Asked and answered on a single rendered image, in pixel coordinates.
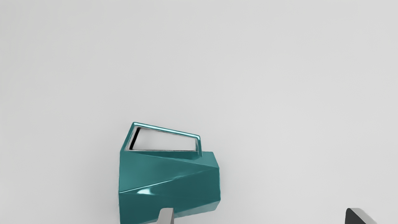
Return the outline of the teal faceted mug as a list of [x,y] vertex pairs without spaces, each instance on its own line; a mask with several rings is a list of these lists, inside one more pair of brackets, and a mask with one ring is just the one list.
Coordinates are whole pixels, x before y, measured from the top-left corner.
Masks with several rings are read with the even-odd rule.
[[[143,129],[194,139],[195,150],[134,150]],[[132,123],[120,150],[120,224],[157,222],[164,208],[172,208],[174,218],[210,212],[220,200],[220,168],[213,152],[202,151],[200,136]]]

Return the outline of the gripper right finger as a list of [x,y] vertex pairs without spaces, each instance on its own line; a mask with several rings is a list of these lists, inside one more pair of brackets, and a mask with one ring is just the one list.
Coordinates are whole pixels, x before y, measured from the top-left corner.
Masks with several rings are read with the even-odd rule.
[[377,222],[360,208],[347,208],[345,224],[377,224]]

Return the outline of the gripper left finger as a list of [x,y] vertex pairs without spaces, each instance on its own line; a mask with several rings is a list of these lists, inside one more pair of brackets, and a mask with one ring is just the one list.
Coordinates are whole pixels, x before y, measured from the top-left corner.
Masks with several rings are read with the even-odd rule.
[[162,208],[156,224],[174,224],[174,208]]

